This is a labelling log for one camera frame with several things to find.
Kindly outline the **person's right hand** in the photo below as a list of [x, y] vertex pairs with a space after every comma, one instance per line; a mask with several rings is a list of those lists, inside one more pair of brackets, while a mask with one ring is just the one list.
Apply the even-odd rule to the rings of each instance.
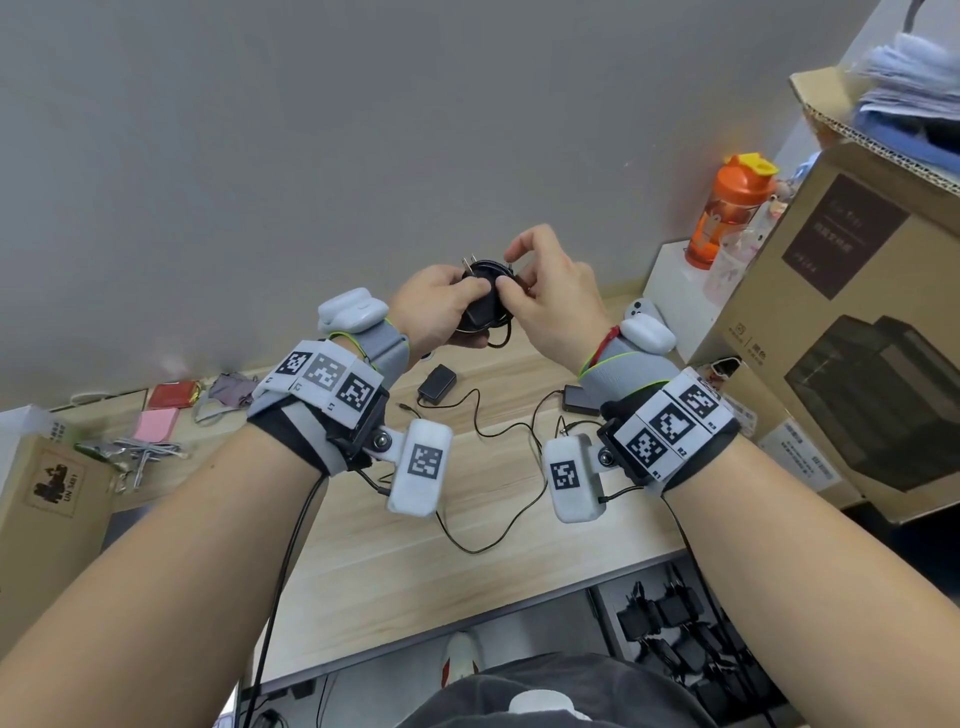
[[536, 310], [513, 317], [545, 358], [579, 375], [613, 328], [593, 269], [572, 260], [549, 224], [522, 232], [504, 254], [508, 263], [533, 259], [517, 281], [535, 297]]

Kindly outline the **person's left hand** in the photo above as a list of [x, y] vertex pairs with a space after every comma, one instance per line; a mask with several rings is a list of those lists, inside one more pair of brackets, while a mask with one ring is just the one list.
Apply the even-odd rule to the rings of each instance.
[[419, 271], [390, 300], [388, 320], [408, 339], [407, 371], [424, 355], [442, 346], [470, 349], [488, 346], [488, 334], [463, 336], [455, 333], [467, 306], [491, 290], [491, 285], [484, 279], [469, 277], [463, 282], [470, 282], [470, 287], [462, 292], [456, 289], [452, 292], [426, 292], [422, 289], [422, 271]]

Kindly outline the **black power adapter with cable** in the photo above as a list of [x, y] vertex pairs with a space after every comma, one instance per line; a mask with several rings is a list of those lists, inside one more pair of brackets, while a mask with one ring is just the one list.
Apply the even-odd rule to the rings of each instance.
[[463, 280], [475, 278], [487, 281], [490, 284], [490, 290], [484, 297], [466, 307], [455, 329], [455, 334], [477, 336], [489, 334], [491, 330], [506, 328], [506, 334], [501, 343], [487, 344], [489, 348], [496, 350], [505, 348], [512, 336], [513, 314], [503, 305], [499, 297], [497, 279], [505, 277], [516, 282], [518, 278], [512, 264], [491, 259], [479, 260], [472, 256], [464, 257], [462, 266]]

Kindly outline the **person's right forearm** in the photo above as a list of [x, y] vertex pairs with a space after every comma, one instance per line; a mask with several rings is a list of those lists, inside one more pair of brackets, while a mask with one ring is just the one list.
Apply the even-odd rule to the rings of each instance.
[[811, 728], [960, 728], [960, 606], [746, 438], [662, 495]]

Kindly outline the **person's left forearm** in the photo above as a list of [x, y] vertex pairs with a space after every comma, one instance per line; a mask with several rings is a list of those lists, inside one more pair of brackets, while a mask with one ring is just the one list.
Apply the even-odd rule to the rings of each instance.
[[243, 425], [0, 661], [0, 728], [212, 728], [306, 500], [342, 465]]

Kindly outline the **small black power adapter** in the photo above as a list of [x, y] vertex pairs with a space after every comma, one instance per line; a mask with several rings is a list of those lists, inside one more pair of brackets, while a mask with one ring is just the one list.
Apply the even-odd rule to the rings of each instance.
[[417, 387], [416, 401], [421, 406], [438, 407], [457, 381], [458, 375], [454, 370], [438, 364]]

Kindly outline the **white tagged tracker box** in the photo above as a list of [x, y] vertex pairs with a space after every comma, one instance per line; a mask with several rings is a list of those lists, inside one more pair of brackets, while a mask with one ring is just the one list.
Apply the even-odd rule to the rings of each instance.
[[430, 518], [437, 511], [450, 462], [453, 430], [415, 418], [405, 431], [386, 428], [390, 447], [379, 456], [394, 466], [387, 509], [393, 514]]
[[606, 510], [592, 446], [585, 433], [560, 436], [543, 446], [542, 469], [554, 513], [563, 524], [591, 523]]

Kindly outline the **clear plastic cup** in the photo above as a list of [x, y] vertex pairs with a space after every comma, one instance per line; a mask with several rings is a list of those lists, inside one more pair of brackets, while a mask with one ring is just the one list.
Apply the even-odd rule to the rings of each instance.
[[723, 308], [762, 248], [768, 232], [748, 226], [726, 235], [702, 286], [704, 297]]

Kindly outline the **orange water bottle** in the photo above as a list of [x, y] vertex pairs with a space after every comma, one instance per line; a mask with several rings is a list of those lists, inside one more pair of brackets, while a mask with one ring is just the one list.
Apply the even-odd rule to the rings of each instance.
[[741, 234], [774, 194], [780, 168], [759, 152], [725, 158], [684, 251], [693, 268], [709, 270], [723, 239]]

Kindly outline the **pink notepad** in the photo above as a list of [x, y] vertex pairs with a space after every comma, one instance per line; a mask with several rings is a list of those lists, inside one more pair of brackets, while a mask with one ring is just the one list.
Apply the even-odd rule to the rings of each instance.
[[141, 411], [130, 438], [149, 444], [167, 442], [174, 431], [180, 411], [178, 408]]

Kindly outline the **bunch of metal keys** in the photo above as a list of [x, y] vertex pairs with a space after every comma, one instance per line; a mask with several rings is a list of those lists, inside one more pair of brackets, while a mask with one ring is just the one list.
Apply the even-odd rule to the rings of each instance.
[[114, 485], [115, 494], [123, 494], [128, 490], [137, 491], [150, 463], [166, 458], [189, 458], [189, 453], [180, 443], [149, 442], [135, 438], [81, 441], [75, 443], [73, 449], [114, 468], [118, 473]]

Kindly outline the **open corrugated cardboard box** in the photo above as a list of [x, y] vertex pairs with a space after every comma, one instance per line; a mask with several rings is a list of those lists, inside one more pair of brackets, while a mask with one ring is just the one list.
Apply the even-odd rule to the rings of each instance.
[[960, 168], [954, 171], [922, 158], [922, 151], [906, 150], [894, 129], [862, 131], [855, 125], [859, 98], [870, 89], [867, 79], [830, 66], [789, 77], [802, 116], [821, 152], [852, 144], [960, 198]]

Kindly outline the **white shoe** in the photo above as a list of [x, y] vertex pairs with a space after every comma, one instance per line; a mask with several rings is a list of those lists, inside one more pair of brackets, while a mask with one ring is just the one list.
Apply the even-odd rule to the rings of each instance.
[[472, 631], [454, 632], [449, 636], [443, 652], [439, 679], [442, 689], [483, 671], [481, 646]]

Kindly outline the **pile of black power adapters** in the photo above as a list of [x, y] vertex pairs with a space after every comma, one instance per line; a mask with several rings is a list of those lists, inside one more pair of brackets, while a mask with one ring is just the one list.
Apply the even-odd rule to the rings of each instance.
[[775, 710], [786, 696], [706, 594], [695, 567], [668, 562], [660, 582], [643, 572], [613, 614], [626, 655], [684, 688], [716, 724], [762, 719], [779, 728]]

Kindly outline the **stack of white papers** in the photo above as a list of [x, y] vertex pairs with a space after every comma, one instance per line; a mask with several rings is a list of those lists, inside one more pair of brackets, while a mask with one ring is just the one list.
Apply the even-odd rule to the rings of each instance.
[[960, 122], [960, 50], [899, 32], [852, 71], [869, 86], [857, 101], [860, 111]]

